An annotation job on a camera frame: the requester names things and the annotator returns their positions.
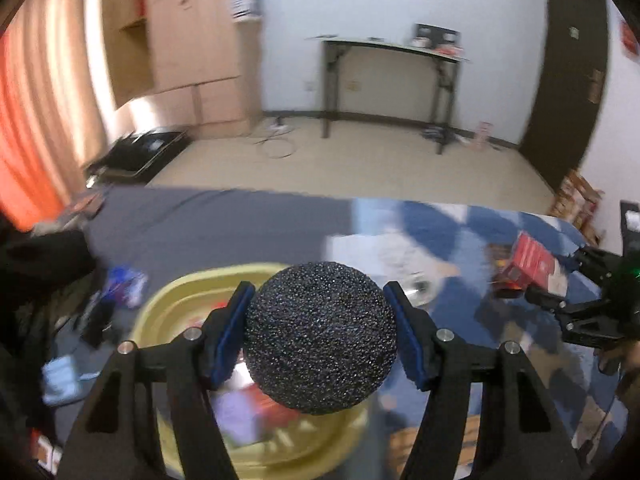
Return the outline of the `orange curtain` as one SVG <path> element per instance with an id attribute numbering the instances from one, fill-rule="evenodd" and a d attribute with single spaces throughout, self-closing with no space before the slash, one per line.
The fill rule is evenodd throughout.
<path id="1" fill-rule="evenodd" d="M 106 144 L 79 0 L 26 0 L 1 37 L 1 210 L 55 219 Z"/>

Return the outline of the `grey bed sheet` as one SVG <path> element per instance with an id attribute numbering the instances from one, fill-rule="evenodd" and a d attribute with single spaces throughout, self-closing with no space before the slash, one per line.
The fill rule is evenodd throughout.
<path id="1" fill-rule="evenodd" d="M 150 300 L 177 278 L 203 270 L 321 260 L 327 237 L 353 230 L 350 200 L 113 186 L 85 234 L 104 266 L 146 275 L 142 298 Z"/>

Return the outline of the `brown cardboard box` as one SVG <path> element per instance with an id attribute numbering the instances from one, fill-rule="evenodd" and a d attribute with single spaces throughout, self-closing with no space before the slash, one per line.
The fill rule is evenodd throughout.
<path id="1" fill-rule="evenodd" d="M 599 247 L 604 233 L 598 232 L 592 222 L 603 197 L 602 190 L 594 188 L 579 171 L 572 169 L 555 193 L 548 215 L 570 223 L 590 245 Z"/>

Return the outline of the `black open suitcase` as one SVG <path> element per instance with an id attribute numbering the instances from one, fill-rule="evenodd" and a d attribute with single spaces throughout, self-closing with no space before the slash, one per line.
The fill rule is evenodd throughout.
<path id="1" fill-rule="evenodd" d="M 146 185 L 192 144 L 185 128 L 122 136 L 85 168 L 87 183 Z"/>

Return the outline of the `dark brown door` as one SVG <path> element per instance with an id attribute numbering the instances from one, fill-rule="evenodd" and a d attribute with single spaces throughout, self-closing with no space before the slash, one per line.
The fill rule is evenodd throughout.
<path id="1" fill-rule="evenodd" d="M 521 155 L 552 190 L 578 168 L 608 69 L 606 0 L 548 0 L 547 39 Z"/>

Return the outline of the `clear tape roll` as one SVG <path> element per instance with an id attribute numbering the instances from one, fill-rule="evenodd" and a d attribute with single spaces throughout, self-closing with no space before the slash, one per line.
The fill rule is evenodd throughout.
<path id="1" fill-rule="evenodd" d="M 430 280 L 423 274 L 412 274 L 400 281 L 400 286 L 405 292 L 413 307 L 425 307 L 438 295 L 442 284 L 439 280 Z"/>

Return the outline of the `black foam ball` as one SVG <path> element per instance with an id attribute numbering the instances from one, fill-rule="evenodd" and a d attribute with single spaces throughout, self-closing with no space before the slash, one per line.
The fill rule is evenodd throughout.
<path id="1" fill-rule="evenodd" d="M 394 312 L 378 284 L 351 266 L 289 266 L 250 302 L 243 356 L 257 387 L 286 408 L 308 415 L 348 410 L 392 370 Z"/>

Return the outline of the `red cigarette pack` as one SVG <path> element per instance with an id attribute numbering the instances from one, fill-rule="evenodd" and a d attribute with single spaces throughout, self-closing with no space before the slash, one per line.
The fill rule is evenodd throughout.
<path id="1" fill-rule="evenodd" d="M 526 290 L 534 286 L 555 296 L 564 296 L 568 287 L 559 260 L 525 231 L 518 233 L 497 278 L 511 288 Z"/>

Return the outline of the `pink bag on floor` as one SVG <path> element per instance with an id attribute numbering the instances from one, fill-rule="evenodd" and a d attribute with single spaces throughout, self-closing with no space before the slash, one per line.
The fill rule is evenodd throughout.
<path id="1" fill-rule="evenodd" d="M 473 146 L 476 150 L 483 151 L 490 144 L 492 131 L 491 122 L 480 122 L 474 134 Z"/>

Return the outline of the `yellow plastic tray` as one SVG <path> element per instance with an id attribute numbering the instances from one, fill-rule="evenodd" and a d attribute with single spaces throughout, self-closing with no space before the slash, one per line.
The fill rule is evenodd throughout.
<path id="1" fill-rule="evenodd" d="M 259 287 L 284 268 L 249 263 L 191 273 L 157 292 L 130 334 L 143 347 L 168 344 L 210 311 L 223 308 L 239 282 Z M 273 402 L 253 384 L 243 359 L 209 396 L 233 467 L 241 479 L 318 479 L 347 460 L 369 422 L 370 403 L 323 416 L 302 415 Z"/>

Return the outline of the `wooden wardrobe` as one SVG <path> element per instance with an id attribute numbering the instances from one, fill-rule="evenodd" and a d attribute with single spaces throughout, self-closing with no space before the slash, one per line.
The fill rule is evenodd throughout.
<path id="1" fill-rule="evenodd" d="M 262 23 L 250 0 L 100 0 L 121 132 L 232 138 L 262 119 Z"/>

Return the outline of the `dark red orange box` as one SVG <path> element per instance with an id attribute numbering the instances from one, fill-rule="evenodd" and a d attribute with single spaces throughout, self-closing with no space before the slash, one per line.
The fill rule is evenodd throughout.
<path id="1" fill-rule="evenodd" d="M 503 270 L 511 258 L 511 252 L 512 246 L 509 244 L 490 243 L 486 246 L 485 254 L 491 274 L 489 284 L 493 289 L 508 287 Z"/>

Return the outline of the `blue white checkered blanket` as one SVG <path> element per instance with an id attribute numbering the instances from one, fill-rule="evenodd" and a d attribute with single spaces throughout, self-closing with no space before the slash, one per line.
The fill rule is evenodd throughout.
<path id="1" fill-rule="evenodd" d="M 399 200 L 352 200 L 352 234 L 404 234 L 432 262 L 442 284 L 427 306 L 432 319 L 470 344 L 495 348 L 514 340 L 548 388 L 575 448 L 592 443 L 587 468 L 601 466 L 626 428 L 627 412 L 616 399 L 617 378 L 602 374 L 593 350 L 562 341 L 554 317 L 524 298 L 502 299 L 490 286 L 485 249 L 512 246 L 525 231 L 555 255 L 585 245 L 571 224 L 527 212 L 480 206 Z"/>

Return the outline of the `white tissue paper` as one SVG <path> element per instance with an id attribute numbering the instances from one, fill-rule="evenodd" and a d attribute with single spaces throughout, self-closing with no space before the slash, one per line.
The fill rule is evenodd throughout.
<path id="1" fill-rule="evenodd" d="M 332 235 L 324 241 L 324 258 L 351 266 L 378 284 L 389 281 L 430 282 L 431 259 L 404 234 Z"/>

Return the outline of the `black wallet case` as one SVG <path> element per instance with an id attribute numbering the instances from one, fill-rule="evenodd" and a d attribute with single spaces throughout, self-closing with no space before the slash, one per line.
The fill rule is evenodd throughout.
<path id="1" fill-rule="evenodd" d="M 91 298 L 85 310 L 74 322 L 74 330 L 80 340 L 93 350 L 102 344 L 114 344 L 119 340 L 120 330 L 114 324 L 116 302 L 110 297 Z"/>

